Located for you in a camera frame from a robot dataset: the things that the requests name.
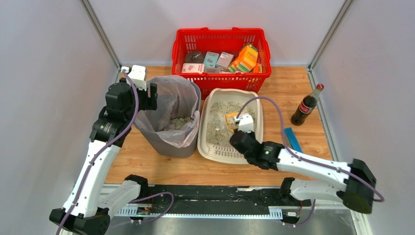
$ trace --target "dark cola liquid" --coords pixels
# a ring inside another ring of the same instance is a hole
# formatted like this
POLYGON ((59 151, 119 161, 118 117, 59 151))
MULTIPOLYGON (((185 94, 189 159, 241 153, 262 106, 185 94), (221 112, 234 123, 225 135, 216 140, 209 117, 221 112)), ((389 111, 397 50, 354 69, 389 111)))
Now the dark cola liquid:
POLYGON ((308 95, 302 100, 304 106, 311 108, 310 111, 305 114, 300 110, 300 107, 297 108, 296 112, 291 116, 291 123, 295 126, 299 126, 304 123, 305 119, 310 115, 311 111, 313 111, 314 107, 317 105, 317 100, 308 95))

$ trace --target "wooden table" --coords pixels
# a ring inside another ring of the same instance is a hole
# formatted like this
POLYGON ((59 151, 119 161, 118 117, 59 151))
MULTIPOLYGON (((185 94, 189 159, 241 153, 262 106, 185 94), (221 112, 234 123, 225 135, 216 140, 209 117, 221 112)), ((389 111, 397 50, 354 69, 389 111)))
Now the wooden table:
MULTIPOLYGON (((170 75, 170 67, 147 67, 147 77, 170 75)), ((331 160, 317 110, 302 126, 294 126, 290 117, 303 97, 311 92, 304 67, 274 67, 258 95, 272 98, 283 112, 285 127, 291 126, 303 149, 312 156, 331 160)), ((264 141, 281 143, 277 111, 268 101, 262 101, 264 141)), ((222 185, 222 186, 280 186, 285 177, 307 177, 282 171, 262 170, 253 165, 234 165, 214 162, 202 157, 198 150, 185 159, 159 155, 141 133, 133 128, 111 165, 106 183, 120 184, 130 174, 148 179, 150 184, 222 185)))

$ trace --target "gray floor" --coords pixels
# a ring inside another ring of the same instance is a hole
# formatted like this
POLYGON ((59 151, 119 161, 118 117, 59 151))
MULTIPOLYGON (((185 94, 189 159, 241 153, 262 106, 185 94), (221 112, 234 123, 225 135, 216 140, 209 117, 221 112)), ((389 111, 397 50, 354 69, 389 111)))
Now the gray floor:
MULTIPOLYGON (((306 218, 308 211, 303 211, 306 218)), ((114 217, 111 226, 128 221, 114 217)), ((306 225, 283 226, 275 220, 160 218, 154 222, 127 224, 107 235, 355 235, 349 210, 316 210, 306 225)))

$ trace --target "gray trash bin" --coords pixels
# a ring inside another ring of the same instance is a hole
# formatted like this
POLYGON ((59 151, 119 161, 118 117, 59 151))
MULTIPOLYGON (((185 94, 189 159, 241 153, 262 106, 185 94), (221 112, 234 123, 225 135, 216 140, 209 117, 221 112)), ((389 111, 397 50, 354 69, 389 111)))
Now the gray trash bin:
MULTIPOLYGON (((200 89, 195 83, 193 83, 193 82, 190 82, 190 83, 194 87, 195 92, 196 92, 197 97, 198 97, 195 111, 200 112, 200 101, 201 101, 201 98, 202 98, 200 89)), ((137 125, 136 123, 135 123, 135 126, 138 128, 138 130, 140 130, 142 135, 148 140, 148 142, 151 144, 151 146, 153 146, 153 148, 160 155, 164 155, 164 156, 168 156, 168 157, 175 157, 175 158, 187 158, 187 157, 190 157, 194 153, 194 151, 196 150, 198 133, 196 133, 196 137, 193 139, 193 141, 191 142, 191 144, 189 146, 177 148, 177 147, 163 141, 155 131, 140 128, 140 126, 137 125)), ((186 130, 185 135, 187 136, 194 128, 195 127, 186 130)))

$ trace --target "cola bottle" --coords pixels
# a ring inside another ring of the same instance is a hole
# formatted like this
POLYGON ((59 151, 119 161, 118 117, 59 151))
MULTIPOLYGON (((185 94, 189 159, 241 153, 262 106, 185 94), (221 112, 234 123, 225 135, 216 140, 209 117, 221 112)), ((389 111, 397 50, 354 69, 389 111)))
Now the cola bottle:
POLYGON ((305 119, 313 111, 314 107, 317 106, 317 101, 319 100, 320 93, 324 89, 323 84, 317 84, 316 88, 304 99, 302 99, 300 105, 298 106, 296 112, 291 116, 291 123, 300 126, 304 123, 305 119))

